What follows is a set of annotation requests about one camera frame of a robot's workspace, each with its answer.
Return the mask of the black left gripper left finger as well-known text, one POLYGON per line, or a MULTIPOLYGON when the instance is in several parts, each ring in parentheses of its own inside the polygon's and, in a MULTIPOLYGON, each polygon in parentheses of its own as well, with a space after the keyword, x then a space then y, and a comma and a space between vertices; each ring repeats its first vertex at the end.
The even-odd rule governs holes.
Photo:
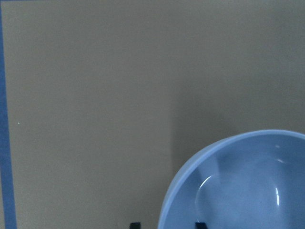
POLYGON ((132 222, 129 225, 129 229, 141 229, 141 223, 140 222, 132 222))

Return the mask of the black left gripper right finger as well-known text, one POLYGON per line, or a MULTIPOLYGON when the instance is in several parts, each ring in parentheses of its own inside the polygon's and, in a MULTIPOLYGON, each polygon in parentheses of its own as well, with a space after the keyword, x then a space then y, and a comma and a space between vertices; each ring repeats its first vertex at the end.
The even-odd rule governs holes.
POLYGON ((196 222, 195 228, 196 229, 206 229, 206 224, 204 222, 196 222))

